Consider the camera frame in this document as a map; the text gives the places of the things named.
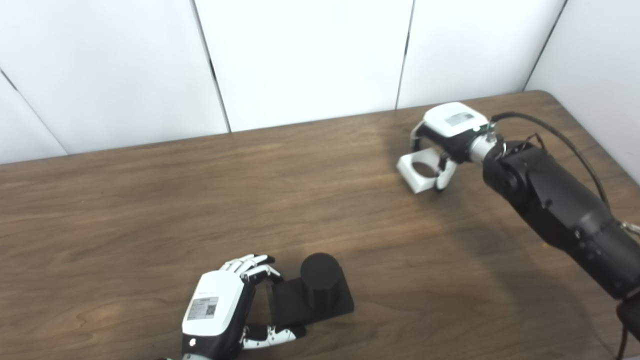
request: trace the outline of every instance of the black robotic arm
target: black robotic arm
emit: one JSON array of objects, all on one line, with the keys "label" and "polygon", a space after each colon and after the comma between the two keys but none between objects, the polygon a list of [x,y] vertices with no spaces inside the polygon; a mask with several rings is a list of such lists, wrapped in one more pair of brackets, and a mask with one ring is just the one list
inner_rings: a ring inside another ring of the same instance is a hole
[{"label": "black robotic arm", "polygon": [[[496,115],[492,120],[514,116],[540,123],[518,113]],[[413,130],[413,150],[419,150],[421,138],[439,145],[445,152],[438,174],[445,174],[447,162],[481,163],[485,183],[507,200],[545,242],[565,251],[611,297],[621,300],[618,317],[640,341],[640,245],[624,228],[625,223],[612,215],[601,184],[596,178],[602,196],[599,199],[543,145],[540,148],[528,140],[503,141],[495,134],[494,121],[489,123],[458,102],[437,106],[427,111]],[[591,170],[575,146],[563,140]]]}]

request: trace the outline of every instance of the wood grain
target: wood grain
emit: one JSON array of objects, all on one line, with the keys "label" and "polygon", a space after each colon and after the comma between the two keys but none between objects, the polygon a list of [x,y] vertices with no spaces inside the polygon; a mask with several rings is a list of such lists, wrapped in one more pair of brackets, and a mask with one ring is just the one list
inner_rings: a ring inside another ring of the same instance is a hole
[{"label": "wood grain", "polygon": [[[549,94],[466,103],[557,126],[615,214],[640,222],[640,188]],[[177,358],[200,274],[254,252],[297,277],[320,251],[340,261],[355,312],[243,359],[611,358],[615,301],[543,246],[477,166],[442,194],[409,191],[395,164],[428,108],[3,165],[0,358]],[[517,120],[499,130],[540,132],[591,186],[550,135]],[[269,320],[265,294],[253,320]]]}]

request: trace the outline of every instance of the robot finger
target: robot finger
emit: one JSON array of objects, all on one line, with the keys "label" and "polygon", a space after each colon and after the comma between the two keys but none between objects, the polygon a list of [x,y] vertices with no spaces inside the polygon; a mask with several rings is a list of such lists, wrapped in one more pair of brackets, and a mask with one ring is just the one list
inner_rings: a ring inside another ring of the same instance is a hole
[{"label": "robot finger", "polygon": [[249,260],[246,260],[238,269],[236,269],[236,274],[240,275],[243,272],[258,266],[258,265],[264,265],[264,264],[271,264],[274,263],[275,259],[272,258],[271,256],[268,255],[258,255],[255,256],[254,258],[251,258]]},{"label": "robot finger", "polygon": [[247,261],[247,260],[249,260],[249,259],[251,259],[251,258],[253,258],[253,257],[254,257],[254,255],[253,255],[253,254],[248,254],[248,255],[245,255],[245,256],[243,256],[243,257],[241,257],[241,258],[237,258],[237,259],[229,260],[229,261],[227,261],[226,263],[224,263],[224,265],[222,265],[222,266],[220,267],[220,270],[223,270],[223,271],[229,271],[229,268],[230,268],[230,267],[231,267],[231,265],[233,265],[234,263],[237,263],[238,261],[240,261],[240,264],[242,265],[242,263],[244,263],[245,261]]},{"label": "robot finger", "polygon": [[273,282],[281,282],[283,280],[282,275],[269,265],[256,266],[242,273],[241,277],[253,285],[261,283],[267,277],[271,278]]},{"label": "robot finger", "polygon": [[243,347],[247,349],[263,348],[300,339],[307,334],[304,326],[277,327],[247,325]]},{"label": "robot finger", "polygon": [[229,268],[227,269],[227,271],[229,271],[229,272],[236,272],[236,270],[238,270],[238,268],[240,268],[240,266],[242,266],[243,264],[245,264],[247,261],[251,261],[251,260],[249,259],[249,260],[244,260],[244,261],[242,261],[242,260],[234,261],[234,262],[229,266]]}]

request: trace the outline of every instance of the robotic hand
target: robotic hand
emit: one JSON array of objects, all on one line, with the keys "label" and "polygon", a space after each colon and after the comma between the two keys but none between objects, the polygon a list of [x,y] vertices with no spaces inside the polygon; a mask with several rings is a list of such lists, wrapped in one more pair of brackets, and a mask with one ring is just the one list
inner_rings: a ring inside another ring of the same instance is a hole
[{"label": "robotic hand", "polygon": [[220,270],[203,274],[182,321],[183,360],[235,359],[244,348],[262,348],[293,341],[304,327],[246,325],[255,286],[282,276],[267,265],[274,259],[249,254],[227,261]]},{"label": "robotic hand", "polygon": [[[571,256],[611,297],[621,299],[618,317],[640,341],[640,245],[629,235],[637,231],[613,217],[606,197],[596,180],[601,197],[595,196],[560,166],[546,151],[529,139],[505,142],[495,133],[495,123],[507,117],[520,117],[545,126],[565,141],[591,172],[591,167],[562,134],[542,121],[519,113],[486,117],[459,102],[437,106],[424,115],[412,131],[413,150],[420,150],[425,137],[444,149],[440,161],[431,161],[437,173],[433,184],[443,190],[456,165],[478,163],[484,182],[500,194],[531,228],[549,245]],[[415,192],[426,187],[411,172],[410,162],[401,161],[398,169]]]}]

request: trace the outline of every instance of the white wall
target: white wall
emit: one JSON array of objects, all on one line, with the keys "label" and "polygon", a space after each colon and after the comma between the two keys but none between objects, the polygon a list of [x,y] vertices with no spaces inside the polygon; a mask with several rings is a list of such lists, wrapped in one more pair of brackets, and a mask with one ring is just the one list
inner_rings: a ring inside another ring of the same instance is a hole
[{"label": "white wall", "polygon": [[522,91],[563,3],[415,0],[398,108]]},{"label": "white wall", "polygon": [[0,65],[77,153],[516,92],[562,1],[415,0],[405,61],[413,0],[195,0],[209,53],[189,0],[0,0]]},{"label": "white wall", "polygon": [[18,91],[0,74],[0,163],[66,154]]},{"label": "white wall", "polygon": [[188,0],[0,0],[0,65],[69,153],[227,132]]},{"label": "white wall", "polygon": [[412,0],[196,0],[232,131],[396,105]]},{"label": "white wall", "polygon": [[527,90],[554,95],[640,183],[640,1],[569,0]]}]

